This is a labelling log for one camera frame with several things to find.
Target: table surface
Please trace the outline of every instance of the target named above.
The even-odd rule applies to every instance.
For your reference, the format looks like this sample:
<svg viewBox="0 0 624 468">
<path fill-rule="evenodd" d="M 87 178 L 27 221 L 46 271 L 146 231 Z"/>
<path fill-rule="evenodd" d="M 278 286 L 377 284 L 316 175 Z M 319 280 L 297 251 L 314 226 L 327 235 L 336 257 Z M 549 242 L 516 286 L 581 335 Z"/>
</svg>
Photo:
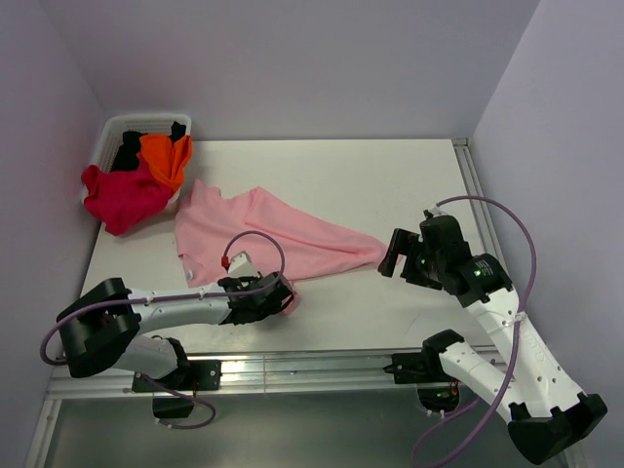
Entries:
<svg viewBox="0 0 624 468">
<path fill-rule="evenodd" d="M 450 140 L 199 141 L 181 196 L 193 179 L 233 197 L 261 186 L 286 203 L 389 242 L 393 229 L 417 231 L 422 211 L 465 194 Z M 483 251 L 468 202 L 446 207 L 473 253 Z M 83 293 L 122 277 L 129 288 L 186 288 L 176 253 L 174 214 L 159 214 L 128 234 L 99 231 Z M 294 312 L 244 326 L 167 329 L 190 353 L 333 351 L 419 347 L 453 328 L 472 345 L 485 332 L 445 292 L 381 277 L 374 268 L 297 282 Z"/>
</svg>

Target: pink shirt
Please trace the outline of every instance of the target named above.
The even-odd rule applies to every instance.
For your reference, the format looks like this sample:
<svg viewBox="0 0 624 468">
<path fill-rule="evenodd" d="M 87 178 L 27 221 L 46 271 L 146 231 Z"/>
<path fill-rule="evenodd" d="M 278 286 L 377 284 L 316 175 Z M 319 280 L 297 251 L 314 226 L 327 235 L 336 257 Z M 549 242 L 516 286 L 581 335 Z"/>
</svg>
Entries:
<svg viewBox="0 0 624 468">
<path fill-rule="evenodd" d="M 274 237 L 286 254 L 284 276 L 291 280 L 318 278 L 363 265 L 377 266 L 386 246 L 367 234 L 336 226 L 297 210 L 263 188 L 231 199 L 218 188 L 195 180 L 175 217 L 177 254 L 189 287 L 225 276 L 221 256 L 229 240 L 256 229 Z M 253 265 L 266 275 L 277 271 L 275 248 L 258 236 L 247 236 L 232 247 L 231 256 L 247 252 Z"/>
</svg>

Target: lavender wall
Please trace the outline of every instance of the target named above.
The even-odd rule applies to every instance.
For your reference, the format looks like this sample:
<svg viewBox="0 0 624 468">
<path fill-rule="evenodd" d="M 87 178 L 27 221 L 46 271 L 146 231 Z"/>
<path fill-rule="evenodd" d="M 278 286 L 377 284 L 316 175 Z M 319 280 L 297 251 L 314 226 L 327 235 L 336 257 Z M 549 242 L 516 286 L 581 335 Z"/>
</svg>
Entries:
<svg viewBox="0 0 624 468">
<path fill-rule="evenodd" d="M 50 368 L 39 340 L 79 291 L 94 222 L 78 203 L 102 110 L 34 0 L 0 3 L 0 466 L 25 460 Z"/>
<path fill-rule="evenodd" d="M 41 0 L 104 108 L 195 137 L 468 137 L 538 0 Z"/>
<path fill-rule="evenodd" d="M 531 317 L 566 369 L 609 407 L 586 444 L 601 467 L 624 454 L 622 18 L 619 0 L 542 0 L 472 147 L 486 193 L 518 210 L 535 236 Z M 521 283 L 526 243 L 508 220 L 495 221 Z"/>
</svg>

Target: white basket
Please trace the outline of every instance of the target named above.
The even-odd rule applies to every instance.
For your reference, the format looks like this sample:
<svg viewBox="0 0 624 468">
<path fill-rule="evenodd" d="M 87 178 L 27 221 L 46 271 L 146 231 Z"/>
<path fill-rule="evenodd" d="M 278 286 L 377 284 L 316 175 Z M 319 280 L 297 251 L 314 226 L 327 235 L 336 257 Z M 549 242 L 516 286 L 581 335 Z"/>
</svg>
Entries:
<svg viewBox="0 0 624 468">
<path fill-rule="evenodd" d="M 169 135 L 172 132 L 172 124 L 174 122 L 185 125 L 186 134 L 190 135 L 191 118 L 184 114 L 126 114 L 111 117 L 101 131 L 91 164 L 98 166 L 104 173 L 109 173 L 117 150 L 123 142 L 122 136 L 124 132 L 135 131 L 143 134 Z M 81 202 L 85 201 L 88 194 L 87 187 L 83 186 L 80 194 Z M 175 203 L 178 196 L 179 190 L 174 194 L 167 206 Z"/>
</svg>

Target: robotic arm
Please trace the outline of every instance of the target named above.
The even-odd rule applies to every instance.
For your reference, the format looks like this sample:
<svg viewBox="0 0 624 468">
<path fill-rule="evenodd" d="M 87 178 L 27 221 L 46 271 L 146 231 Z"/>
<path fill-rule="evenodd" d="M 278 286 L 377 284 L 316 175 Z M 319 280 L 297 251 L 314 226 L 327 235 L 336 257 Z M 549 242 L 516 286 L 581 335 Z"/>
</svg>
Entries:
<svg viewBox="0 0 624 468">
<path fill-rule="evenodd" d="M 59 328 L 71 376 L 122 369 L 149 375 L 172 389 L 189 377 L 200 378 L 191 375 L 197 370 L 190 367 L 179 341 L 142 335 L 181 325 L 257 322 L 283 311 L 294 298 L 282 276 L 262 277 L 246 253 L 235 256 L 227 271 L 228 277 L 192 290 L 130 290 L 121 278 L 97 285 L 61 312 L 57 322 L 91 304 L 126 303 L 101 308 Z"/>
<path fill-rule="evenodd" d="M 514 323 L 520 321 L 515 379 L 496 411 L 526 459 L 541 464 L 587 437 L 606 414 L 602 398 L 586 395 L 562 369 L 530 319 L 519 311 L 518 294 L 498 260 L 487 253 L 472 256 L 453 216 L 428 211 L 425 216 L 420 223 L 421 236 L 395 229 L 378 271 L 391 277 L 398 255 L 404 255 L 401 277 L 408 283 L 454 295 L 508 363 Z M 501 391 L 505 377 L 452 330 L 424 341 L 417 367 L 408 371 L 453 377 L 489 405 Z"/>
</svg>

